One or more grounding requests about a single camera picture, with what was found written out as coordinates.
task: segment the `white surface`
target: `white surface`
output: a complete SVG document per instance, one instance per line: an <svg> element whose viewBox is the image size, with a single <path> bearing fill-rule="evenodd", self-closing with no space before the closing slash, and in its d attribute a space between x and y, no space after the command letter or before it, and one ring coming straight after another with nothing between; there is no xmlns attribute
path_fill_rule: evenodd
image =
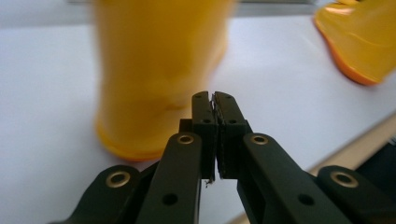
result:
<svg viewBox="0 0 396 224"><path fill-rule="evenodd" d="M65 219L99 172L127 163L92 130L94 46L90 25L0 30L1 223ZM396 110L395 84L394 73L377 87L349 81L311 18L289 16L232 20L209 90L233 95L253 130L272 135L306 169ZM202 194L201 223L243 211L234 181Z"/></svg>

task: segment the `black object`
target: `black object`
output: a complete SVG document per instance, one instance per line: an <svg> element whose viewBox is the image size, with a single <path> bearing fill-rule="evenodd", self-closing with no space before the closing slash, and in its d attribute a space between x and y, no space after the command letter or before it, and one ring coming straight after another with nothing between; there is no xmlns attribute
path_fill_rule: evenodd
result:
<svg viewBox="0 0 396 224"><path fill-rule="evenodd" d="M198 223L201 179L215 179L215 160L221 178L238 180L250 223L396 223L396 189L380 180L376 187L367 171L384 172L378 164L387 158L394 171L394 152L367 162L360 174L330 166L313 177L275 139L251 131L231 95L215 92L209 101L203 91L192 96L192 119L180 121L159 162L142 173L120 165L104 170L72 216L54 223ZM394 183L396 176L387 178Z"/></svg>

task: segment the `yellow plastic object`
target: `yellow plastic object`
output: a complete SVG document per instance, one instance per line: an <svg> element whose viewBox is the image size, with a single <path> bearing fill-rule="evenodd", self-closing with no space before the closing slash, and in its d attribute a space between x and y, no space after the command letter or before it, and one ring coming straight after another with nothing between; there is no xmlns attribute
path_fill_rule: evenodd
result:
<svg viewBox="0 0 396 224"><path fill-rule="evenodd" d="M352 80L375 85L396 67L395 0L339 0L318 10L314 20L335 63Z"/></svg>
<svg viewBox="0 0 396 224"><path fill-rule="evenodd" d="M96 131L131 161L161 157L226 48L233 0L95 0L103 79Z"/></svg>

